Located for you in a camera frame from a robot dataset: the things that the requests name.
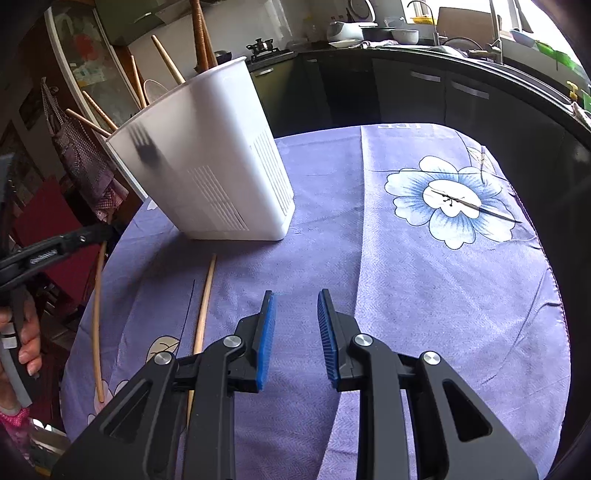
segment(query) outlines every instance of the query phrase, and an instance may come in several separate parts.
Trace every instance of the wooden rod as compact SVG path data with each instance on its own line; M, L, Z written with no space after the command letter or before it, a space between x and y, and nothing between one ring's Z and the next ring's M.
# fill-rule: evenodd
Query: wooden rod
M92 99L92 97L87 92L82 92L82 95L86 99L86 101L90 104L92 108L96 110L96 112L102 117L102 119L109 125L109 128L114 132L117 130L117 125L115 122L109 118L109 116L103 111L103 109Z
M135 58L131 56L131 67L134 70L134 83L135 83L135 90L138 92L139 98L139 105L142 109L146 108L146 97L144 95L144 89L142 88L142 83L139 81L139 73L138 73L138 66L135 64Z
M209 30L207 30L207 24L205 23L205 15L203 15L203 10L201 10L201 3L199 2L199 15L202 19L203 23L203 36L205 40L205 50L207 52L207 63L209 63L209 68L217 67L217 58L215 53L213 52L212 47L212 39L209 37Z
M164 60L164 63L168 67L170 73L173 75L174 80L180 85L181 83L185 82L184 77L181 75L180 71L178 70L177 66L174 64L173 59L170 58L160 40L156 38L156 35L152 35L152 41L154 45L156 45L156 49L160 53L160 56Z
M111 136L111 134L107 130L103 130L98 125L95 125L90 120L87 120L82 115L79 115L78 113L74 112L73 110L70 110L69 108L66 109L66 115L79 120L80 122L85 124L87 127L90 127L91 129L93 129L95 132L100 133L103 137L110 137Z
M195 331L195 343L193 344L193 355L203 351L203 338L205 337L205 321L207 319L207 307L209 306L209 297L212 293L213 271L216 268L217 255L213 254L209 262L209 270L203 287L203 297L201 297L201 308L197 317L197 330ZM191 418L191 408L193 407L194 391L189 390L189 400L187 403L187 425Z
M207 47L205 45L205 21L201 14L199 0L191 0L191 18L193 20L193 36L195 37L195 53L197 56L197 72L209 70Z
M111 223L113 211L107 216L107 223ZM96 396L100 403L105 401L105 392L103 391L103 376L100 372L100 288L103 275L103 266L105 265L105 253L107 242L100 245L99 256L96 260L95 272L95 299L92 304L92 364L95 372Z

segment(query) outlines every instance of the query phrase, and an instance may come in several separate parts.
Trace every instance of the flower pattern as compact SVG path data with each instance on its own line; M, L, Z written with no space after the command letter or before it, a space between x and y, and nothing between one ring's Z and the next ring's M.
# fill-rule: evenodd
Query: flower pattern
M418 166L388 176L385 190L396 197L396 216L412 226L428 223L431 235L452 250L473 244L476 233L495 242L511 240L515 217L495 198L502 187L488 168L458 171L437 157L425 157Z

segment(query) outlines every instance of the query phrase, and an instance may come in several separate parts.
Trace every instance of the finger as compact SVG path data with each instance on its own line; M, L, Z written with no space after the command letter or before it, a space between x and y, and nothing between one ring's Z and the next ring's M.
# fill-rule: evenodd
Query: finger
M41 355L41 339L39 337L34 338L26 345L23 345L18 353L18 361L23 365L30 362L34 358Z
M40 335L39 317L37 317L35 302L31 296L28 296L28 298L25 300L24 314L25 322L21 330L21 343L23 345L27 344Z
M0 330L10 322L12 319L12 312L8 307L0 307Z
M27 372L29 372L29 375L31 375L31 376L35 375L41 369L42 363L43 363L43 361L41 360L40 356L31 360L27 364Z

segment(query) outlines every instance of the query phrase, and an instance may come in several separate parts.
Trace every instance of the sink faucet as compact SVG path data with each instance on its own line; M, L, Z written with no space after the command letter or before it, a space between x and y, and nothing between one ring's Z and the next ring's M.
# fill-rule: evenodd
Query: sink faucet
M439 34L437 33L437 25L435 24L435 17L433 16L433 10L425 2L421 2L421 0L413 0L413 1L409 2L407 5L407 8L410 7L411 4L414 4L414 3L424 5L425 7L427 7L429 9L429 12L431 13L431 21L433 22L433 29L435 30L435 46L438 47L439 46Z
M496 16L495 4L493 0L489 0L491 5L491 17L492 17L492 33L495 37L495 41L486 46L486 51L491 53L492 59L495 63L503 65L503 42L501 40L501 28L499 27L499 17Z

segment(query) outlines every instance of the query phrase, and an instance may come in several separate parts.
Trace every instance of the yellow object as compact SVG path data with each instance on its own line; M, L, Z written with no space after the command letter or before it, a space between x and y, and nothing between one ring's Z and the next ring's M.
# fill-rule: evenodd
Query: yellow object
M433 20L431 17L413 17L413 22L420 25L433 25Z
M579 87L576 86L573 82L566 82L566 85L568 85L570 88L570 93L569 93L570 99L573 102L576 102L577 100L579 100L579 96L577 95L577 92L579 91Z

